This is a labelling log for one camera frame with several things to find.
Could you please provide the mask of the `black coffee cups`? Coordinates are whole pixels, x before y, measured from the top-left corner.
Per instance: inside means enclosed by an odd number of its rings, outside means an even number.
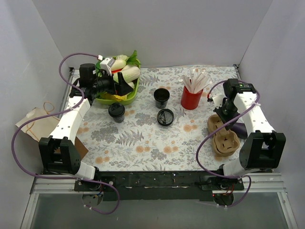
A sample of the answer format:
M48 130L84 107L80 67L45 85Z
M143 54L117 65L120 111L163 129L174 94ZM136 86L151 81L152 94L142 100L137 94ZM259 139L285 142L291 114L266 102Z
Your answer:
M170 92L165 88L158 88L154 91L155 105L159 109L164 109L167 106L170 98Z

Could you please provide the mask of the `black coffee cup lid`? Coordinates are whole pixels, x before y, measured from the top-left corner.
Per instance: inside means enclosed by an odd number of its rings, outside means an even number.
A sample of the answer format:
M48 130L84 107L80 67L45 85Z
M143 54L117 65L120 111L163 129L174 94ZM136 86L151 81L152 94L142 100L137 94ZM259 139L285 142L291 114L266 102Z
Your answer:
M174 114L170 109L162 109L157 114L157 121L162 126L169 126L174 121Z

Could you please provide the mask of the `brown paper takeout bag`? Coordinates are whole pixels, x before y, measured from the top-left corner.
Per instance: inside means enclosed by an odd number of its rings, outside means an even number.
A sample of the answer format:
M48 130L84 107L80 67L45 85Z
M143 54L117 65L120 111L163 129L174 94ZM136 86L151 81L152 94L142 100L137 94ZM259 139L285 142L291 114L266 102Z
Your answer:
M35 107L15 125L17 127L20 127L26 121L34 119L35 117L40 117L43 115L50 114L54 109L55 109L55 107L51 102L44 102L43 108ZM33 121L29 124L26 124L21 130L22 130L22 132L28 134L34 140L39 142L42 137L48 137L50 135L50 133L58 125L59 121L60 121L60 119L55 116L47 117L44 119ZM76 137L76 139L75 139L75 147L78 150L78 152L80 153L81 159L83 159L86 156L86 154L89 152L89 150L84 146L84 144L79 140L78 137Z

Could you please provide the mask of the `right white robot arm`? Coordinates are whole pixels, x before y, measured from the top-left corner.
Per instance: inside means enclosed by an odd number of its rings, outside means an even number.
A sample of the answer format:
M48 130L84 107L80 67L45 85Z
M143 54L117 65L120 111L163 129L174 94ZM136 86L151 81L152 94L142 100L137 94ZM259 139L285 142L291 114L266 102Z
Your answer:
M238 79L228 79L223 83L224 94L212 97L215 112L225 129L230 129L242 118L247 139L239 157L222 166L223 173L218 175L216 185L228 189L233 184L232 177L243 177L248 173L279 166L286 143L284 133L279 133L269 124L260 105L259 92L251 83Z

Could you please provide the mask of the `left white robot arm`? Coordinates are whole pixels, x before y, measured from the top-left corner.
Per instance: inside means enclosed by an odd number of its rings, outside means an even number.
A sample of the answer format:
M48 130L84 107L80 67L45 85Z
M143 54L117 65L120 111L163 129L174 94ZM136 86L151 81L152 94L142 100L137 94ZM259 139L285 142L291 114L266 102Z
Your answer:
M95 167L82 162L81 153L75 146L79 126L99 94L125 96L132 93L131 82L140 73L137 71L132 77L123 71L113 73L106 62L99 68L92 63L81 64L79 70L79 78L71 84L66 112L50 135L40 139L39 150L45 171L85 179L86 187L96 191L101 187L101 178L95 175Z

